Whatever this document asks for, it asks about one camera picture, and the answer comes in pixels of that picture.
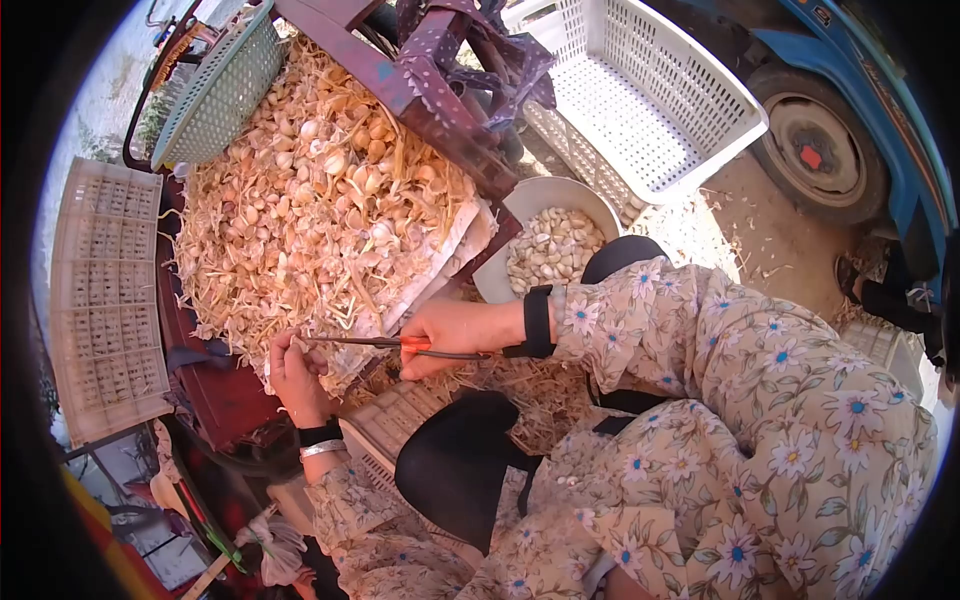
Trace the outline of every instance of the red wheel center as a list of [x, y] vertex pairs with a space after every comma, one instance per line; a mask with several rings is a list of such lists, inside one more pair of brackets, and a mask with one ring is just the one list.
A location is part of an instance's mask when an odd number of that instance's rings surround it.
[[811, 169], [816, 171], [817, 169], [820, 168], [820, 163], [824, 161], [824, 158], [820, 156], [820, 153], [818, 153], [816, 150], [814, 150], [810, 146], [804, 145], [800, 149], [800, 160], [805, 162], [807, 165], [809, 165]]

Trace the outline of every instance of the plastic bag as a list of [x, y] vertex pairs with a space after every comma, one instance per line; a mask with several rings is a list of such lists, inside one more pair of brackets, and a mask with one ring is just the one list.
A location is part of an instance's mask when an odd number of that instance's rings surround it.
[[259, 543], [263, 548], [260, 577], [264, 586], [289, 586], [297, 581], [297, 569], [303, 564], [301, 551], [306, 550], [303, 536], [280, 515], [252, 520], [237, 533], [236, 543]]

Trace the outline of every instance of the hand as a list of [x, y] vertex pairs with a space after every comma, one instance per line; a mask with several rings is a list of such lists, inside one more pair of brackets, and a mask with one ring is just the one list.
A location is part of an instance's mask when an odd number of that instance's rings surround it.
[[[430, 349], [437, 352], [495, 352], [526, 339], [523, 328], [523, 302], [484, 304], [434, 299], [417, 312], [400, 335], [427, 337]], [[400, 378], [416, 380], [449, 367], [463, 365], [462, 360], [421, 356], [402, 352]]]
[[316, 350], [303, 354], [290, 340], [295, 329], [278, 333], [270, 344], [270, 385], [298, 429], [323, 427], [336, 414], [339, 402], [330, 399], [318, 375], [326, 361]]
[[317, 573], [309, 566], [301, 566], [297, 569], [297, 581], [294, 582], [294, 589], [303, 600], [317, 600], [317, 593], [313, 589], [313, 582], [317, 579]]

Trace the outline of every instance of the blue vehicle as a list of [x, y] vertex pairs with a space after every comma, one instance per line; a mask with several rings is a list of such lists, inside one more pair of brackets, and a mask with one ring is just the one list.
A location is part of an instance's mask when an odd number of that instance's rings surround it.
[[900, 268], [939, 302], [957, 204], [924, 118], [933, 111], [885, 39], [883, 15], [860, 0], [643, 1], [763, 104], [770, 130], [753, 151], [787, 198], [801, 212], [899, 240]]

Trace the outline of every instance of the black wrist strap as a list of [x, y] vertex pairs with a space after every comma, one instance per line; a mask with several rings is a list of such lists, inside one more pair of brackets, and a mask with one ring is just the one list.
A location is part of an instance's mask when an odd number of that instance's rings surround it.
[[330, 417], [323, 427], [311, 427], [309, 429], [298, 429], [300, 434], [300, 447], [306, 448], [320, 442], [329, 440], [342, 440], [344, 432], [340, 430], [340, 422], [336, 417]]
[[557, 345], [550, 343], [549, 302], [552, 291], [552, 285], [538, 285], [523, 298], [523, 327], [527, 334], [527, 341], [519, 346], [504, 348], [504, 356], [546, 358], [553, 354]]

